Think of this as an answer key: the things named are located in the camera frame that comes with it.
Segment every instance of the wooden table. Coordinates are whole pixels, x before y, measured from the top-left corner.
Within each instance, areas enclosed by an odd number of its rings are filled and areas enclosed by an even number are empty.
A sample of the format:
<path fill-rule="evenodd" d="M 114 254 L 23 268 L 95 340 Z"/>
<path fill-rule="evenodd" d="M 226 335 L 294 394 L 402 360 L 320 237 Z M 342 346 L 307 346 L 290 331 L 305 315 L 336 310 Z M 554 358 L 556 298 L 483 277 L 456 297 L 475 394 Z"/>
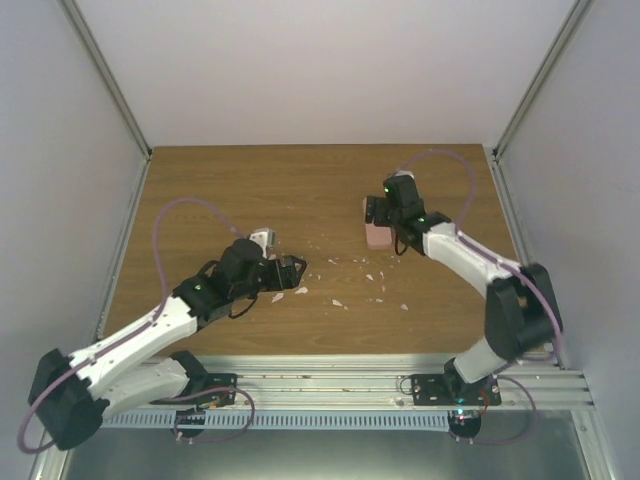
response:
<path fill-rule="evenodd" d="M 152 224 L 164 204 L 193 196 L 216 204 L 241 231 L 275 229 L 275 253 L 291 253 L 309 262 L 302 284 L 309 291 L 298 295 L 287 291 L 276 303 L 271 303 L 273 294 L 262 294 L 244 317 L 219 320 L 164 353 L 185 348 L 199 355 L 436 353 L 468 348 L 481 335 L 484 323 L 484 301 L 475 290 L 413 251 L 398 258 L 392 250 L 368 250 L 365 243 L 362 199 L 367 194 L 382 195 L 385 176 L 427 148 L 156 149 L 105 332 L 114 332 L 159 302 Z M 478 177 L 478 194 L 464 231 L 513 257 L 482 147 L 442 148 L 463 154 Z M 469 191 L 463 166 L 434 155 L 412 170 L 427 209 L 455 217 Z M 180 205 L 170 211 L 160 233 L 169 285 L 218 258 L 233 240 L 202 206 Z M 332 305 L 333 300 L 347 308 Z"/>

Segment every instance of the black mounting plate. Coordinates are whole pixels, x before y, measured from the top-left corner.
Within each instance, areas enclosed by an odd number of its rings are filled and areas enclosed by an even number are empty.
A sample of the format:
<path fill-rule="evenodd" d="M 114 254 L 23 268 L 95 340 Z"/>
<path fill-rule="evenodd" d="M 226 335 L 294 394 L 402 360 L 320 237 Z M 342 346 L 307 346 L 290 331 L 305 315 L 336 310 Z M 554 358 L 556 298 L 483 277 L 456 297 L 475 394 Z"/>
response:
<path fill-rule="evenodd" d="M 207 376 L 204 379 L 202 388 L 200 390 L 208 390 L 216 387 L 236 387 L 238 385 L 238 376 L 235 373 L 210 373 L 207 372 Z M 163 402 L 162 400 L 151 402 L 153 405 L 193 405 L 210 403 L 218 400 L 216 407 L 224 407 L 227 405 L 233 405 L 236 401 L 236 392 L 219 392 L 209 395 L 203 395 L 201 398 L 195 398 L 193 400 L 182 401 L 169 401 Z"/>
<path fill-rule="evenodd" d="M 445 386 L 443 374 L 414 374 L 410 378 L 411 396 L 413 397 L 414 405 L 430 407 L 455 406 L 459 408 L 484 406 L 485 399 L 478 391 L 463 395 L 458 399 L 457 403 L 454 402 Z M 502 403 L 500 391 L 494 393 L 492 387 L 493 385 L 487 383 L 481 388 L 486 394 L 486 398 L 489 399 L 489 406 L 500 405 Z"/>

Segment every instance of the black cable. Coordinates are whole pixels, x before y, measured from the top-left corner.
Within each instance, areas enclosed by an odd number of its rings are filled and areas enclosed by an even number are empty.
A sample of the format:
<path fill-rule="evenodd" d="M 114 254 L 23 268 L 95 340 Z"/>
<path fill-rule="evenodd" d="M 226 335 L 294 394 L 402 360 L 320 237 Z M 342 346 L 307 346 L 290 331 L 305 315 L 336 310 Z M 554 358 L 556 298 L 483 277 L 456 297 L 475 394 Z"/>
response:
<path fill-rule="evenodd" d="M 258 301 L 258 297 L 254 298 L 253 301 L 249 304 L 249 306 L 247 308 L 245 308 L 244 310 L 242 310 L 240 313 L 230 313 L 229 314 L 229 318 L 235 320 L 236 318 L 240 318 L 242 315 L 244 315 L 245 313 L 247 313 L 249 310 L 251 310 L 251 307 L 253 307 L 256 302 Z"/>
<path fill-rule="evenodd" d="M 202 268 L 200 270 L 198 270 L 198 275 L 202 275 L 204 273 L 207 273 L 207 271 L 211 268 L 211 267 L 215 267 L 218 264 L 217 260 L 209 260 L 207 263 L 205 263 Z"/>
<path fill-rule="evenodd" d="M 413 393 L 411 392 L 407 392 L 402 388 L 402 385 L 404 384 L 405 381 L 409 380 L 411 378 L 410 375 L 407 375 L 406 377 L 402 377 L 400 379 L 400 381 L 398 382 L 398 390 L 400 390 L 400 393 L 402 393 L 403 395 L 410 395 L 413 396 Z"/>
<path fill-rule="evenodd" d="M 405 253 L 407 253 L 407 249 L 409 248 L 409 245 L 405 245 L 404 249 L 402 250 L 402 252 L 398 251 L 398 235 L 396 235 L 396 239 L 395 242 L 393 243 L 393 248 L 396 251 L 396 255 L 398 255 L 399 257 L 401 257 L 402 255 L 404 255 Z"/>

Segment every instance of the metal bracket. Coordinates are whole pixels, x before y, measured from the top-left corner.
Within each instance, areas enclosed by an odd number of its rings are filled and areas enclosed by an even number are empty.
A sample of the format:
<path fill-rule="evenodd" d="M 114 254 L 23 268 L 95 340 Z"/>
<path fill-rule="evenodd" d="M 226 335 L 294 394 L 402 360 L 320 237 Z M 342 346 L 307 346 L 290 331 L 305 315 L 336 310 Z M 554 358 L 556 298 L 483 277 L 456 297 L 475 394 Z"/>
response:
<path fill-rule="evenodd" d="M 485 383 L 477 392 L 462 395 L 457 403 L 451 400 L 444 382 L 444 375 L 431 374 L 411 375 L 411 395 L 416 406 L 448 406 L 450 408 L 495 407 L 502 404 L 500 389 L 497 384 Z"/>
<path fill-rule="evenodd" d="M 201 392 L 210 388 L 217 387 L 236 387 L 238 385 L 238 376 L 235 373 L 207 373 L 206 377 L 202 379 L 202 383 L 199 385 Z M 220 392 L 212 393 L 209 395 L 203 395 L 200 399 L 185 400 L 182 402 L 152 402 L 152 405 L 164 405 L 164 406 L 183 406 L 183 405 L 196 405 L 198 403 L 211 403 L 216 407 L 227 407 L 236 403 L 235 392 Z"/>

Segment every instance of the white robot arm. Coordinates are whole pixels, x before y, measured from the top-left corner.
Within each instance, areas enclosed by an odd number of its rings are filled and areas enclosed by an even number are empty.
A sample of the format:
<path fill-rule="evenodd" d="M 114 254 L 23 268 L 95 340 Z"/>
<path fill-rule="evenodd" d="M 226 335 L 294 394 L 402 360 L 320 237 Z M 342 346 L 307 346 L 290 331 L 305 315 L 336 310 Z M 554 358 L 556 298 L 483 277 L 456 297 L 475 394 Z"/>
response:
<path fill-rule="evenodd" d="M 367 198 L 365 221 L 391 227 L 398 254 L 411 247 L 449 267 L 486 299 L 484 336 L 445 365 L 448 400 L 460 403 L 488 376 L 554 337 L 554 322 L 536 292 L 521 283 L 522 277 L 544 297 L 562 328 L 549 275 L 539 264 L 522 266 L 490 251 L 458 231 L 445 215 L 426 213 L 410 172 L 398 172 L 383 185 L 384 198 Z M 398 243 L 405 245 L 404 251 L 398 251 Z"/>
<path fill-rule="evenodd" d="M 177 352 L 156 365 L 140 364 L 220 318 L 238 318 L 253 305 L 234 314 L 232 307 L 238 300 L 255 302 L 260 292 L 297 287 L 306 262 L 291 255 L 268 260 L 267 249 L 273 247 L 274 238 L 272 230 L 261 229 L 236 240 L 220 261 L 205 264 L 165 302 L 110 337 L 67 356 L 57 349 L 44 355 L 29 403 L 41 402 L 36 414 L 58 448 L 79 445 L 104 419 L 125 410 L 215 386 L 214 374 L 188 352 Z M 77 370 L 75 375 L 61 381 L 72 370 Z M 54 382 L 61 383 L 42 400 L 43 392 Z M 214 395 L 192 403 L 217 400 Z"/>

